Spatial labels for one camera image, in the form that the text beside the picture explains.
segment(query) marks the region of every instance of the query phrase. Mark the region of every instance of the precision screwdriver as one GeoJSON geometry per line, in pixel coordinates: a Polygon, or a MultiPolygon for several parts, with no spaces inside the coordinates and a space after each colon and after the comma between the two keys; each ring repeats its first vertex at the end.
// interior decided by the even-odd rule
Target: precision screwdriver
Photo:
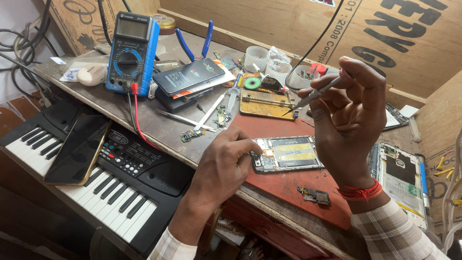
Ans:
{"type": "Polygon", "coordinates": [[[329,84],[319,88],[319,89],[315,89],[313,92],[311,92],[308,96],[302,98],[296,105],[294,105],[287,113],[285,113],[284,115],[282,116],[285,116],[286,114],[294,111],[294,110],[297,110],[297,109],[301,109],[302,107],[306,106],[306,105],[309,105],[310,102],[313,100],[313,99],[317,99],[319,97],[322,96],[322,94],[324,94],[324,92],[326,92],[328,89],[330,89],[331,87],[337,85],[338,83],[340,82],[348,82],[348,81],[351,81],[354,79],[354,76],[352,74],[350,74],[349,72],[347,72],[346,70],[344,69],[340,69],[340,72],[339,72],[339,76],[337,78],[335,78],[333,81],[331,81],[329,84]]]}

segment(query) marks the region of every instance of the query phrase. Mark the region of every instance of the blue-handled pliers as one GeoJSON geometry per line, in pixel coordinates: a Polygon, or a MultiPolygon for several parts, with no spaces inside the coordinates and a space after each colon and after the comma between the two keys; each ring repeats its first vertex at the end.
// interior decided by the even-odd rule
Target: blue-handled pliers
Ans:
{"type": "MultiPolygon", "coordinates": [[[[178,41],[180,42],[181,48],[183,48],[184,52],[188,56],[188,58],[191,60],[191,62],[195,62],[195,56],[189,49],[189,47],[186,45],[186,42],[183,39],[183,35],[181,35],[180,29],[176,29],[176,37],[178,38],[178,41]]],[[[208,22],[208,30],[207,30],[207,36],[205,37],[205,42],[204,42],[204,47],[202,47],[202,52],[201,52],[201,57],[200,59],[205,59],[207,57],[207,52],[208,48],[210,47],[210,42],[212,40],[212,32],[213,32],[213,21],[210,20],[208,22]]]]}

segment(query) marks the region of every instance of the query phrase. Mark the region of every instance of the solder wick spool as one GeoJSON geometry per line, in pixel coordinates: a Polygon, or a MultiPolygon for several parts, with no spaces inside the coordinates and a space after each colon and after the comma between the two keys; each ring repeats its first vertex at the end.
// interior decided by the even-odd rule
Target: solder wick spool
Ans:
{"type": "Polygon", "coordinates": [[[261,85],[261,80],[256,77],[248,78],[244,82],[244,88],[247,88],[247,89],[256,89],[260,87],[260,85],[261,85]]]}

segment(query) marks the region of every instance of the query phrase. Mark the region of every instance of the multimeter dial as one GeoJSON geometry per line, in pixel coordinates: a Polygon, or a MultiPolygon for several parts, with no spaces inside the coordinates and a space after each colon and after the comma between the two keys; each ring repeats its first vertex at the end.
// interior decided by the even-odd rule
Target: multimeter dial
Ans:
{"type": "Polygon", "coordinates": [[[141,72],[141,55],[132,48],[123,48],[114,56],[114,70],[122,78],[132,78],[141,72]]]}

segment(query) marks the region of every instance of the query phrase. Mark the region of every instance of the multimeter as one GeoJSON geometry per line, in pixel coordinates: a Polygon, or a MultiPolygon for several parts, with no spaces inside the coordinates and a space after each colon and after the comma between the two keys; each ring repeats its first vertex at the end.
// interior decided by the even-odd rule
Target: multimeter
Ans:
{"type": "Polygon", "coordinates": [[[138,96],[148,96],[159,31],[160,26],[150,16],[122,11],[117,14],[107,89],[126,93],[125,87],[137,83],[138,96]]]}

